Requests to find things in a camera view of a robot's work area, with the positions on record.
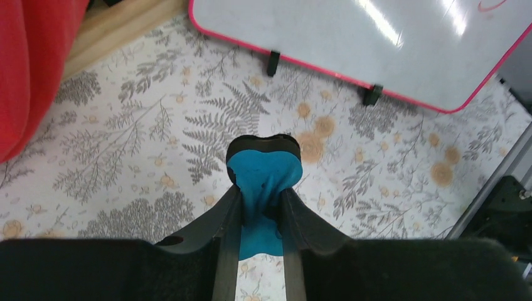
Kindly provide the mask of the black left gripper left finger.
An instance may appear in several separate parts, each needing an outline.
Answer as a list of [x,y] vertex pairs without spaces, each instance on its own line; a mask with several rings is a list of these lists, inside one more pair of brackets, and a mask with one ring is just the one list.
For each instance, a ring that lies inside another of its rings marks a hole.
[[207,212],[156,245],[173,255],[171,300],[234,300],[242,195],[232,186]]

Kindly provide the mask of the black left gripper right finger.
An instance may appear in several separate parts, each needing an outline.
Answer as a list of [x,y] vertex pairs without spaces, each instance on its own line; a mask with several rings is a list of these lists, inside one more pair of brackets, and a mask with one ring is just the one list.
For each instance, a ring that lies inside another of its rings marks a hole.
[[351,238],[308,208],[290,188],[280,194],[287,300],[349,300]]

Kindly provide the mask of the blue whiteboard eraser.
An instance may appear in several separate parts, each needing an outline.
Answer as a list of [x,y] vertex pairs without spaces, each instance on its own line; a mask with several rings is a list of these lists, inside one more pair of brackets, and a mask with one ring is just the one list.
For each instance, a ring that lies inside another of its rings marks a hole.
[[280,194],[302,178],[301,147],[290,135],[241,135],[226,152],[228,176],[243,199],[239,259],[282,256]]

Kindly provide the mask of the pink framed whiteboard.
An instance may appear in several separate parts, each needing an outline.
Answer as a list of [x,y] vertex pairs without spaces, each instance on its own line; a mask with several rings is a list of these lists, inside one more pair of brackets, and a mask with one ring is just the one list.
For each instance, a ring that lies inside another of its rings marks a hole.
[[452,114],[531,32],[530,1],[191,1],[203,34]]

